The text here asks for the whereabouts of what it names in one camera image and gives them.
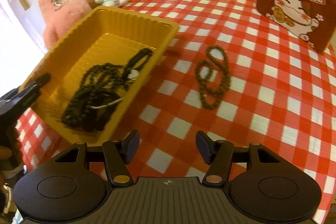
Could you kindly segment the person left hand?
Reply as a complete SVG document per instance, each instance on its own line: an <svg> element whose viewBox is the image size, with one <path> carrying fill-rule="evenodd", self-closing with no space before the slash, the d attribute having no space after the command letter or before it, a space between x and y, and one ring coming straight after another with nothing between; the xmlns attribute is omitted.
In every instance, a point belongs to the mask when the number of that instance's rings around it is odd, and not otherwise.
<svg viewBox="0 0 336 224"><path fill-rule="evenodd" d="M1 139L1 186L14 187L23 175L23 154L18 135Z"/></svg>

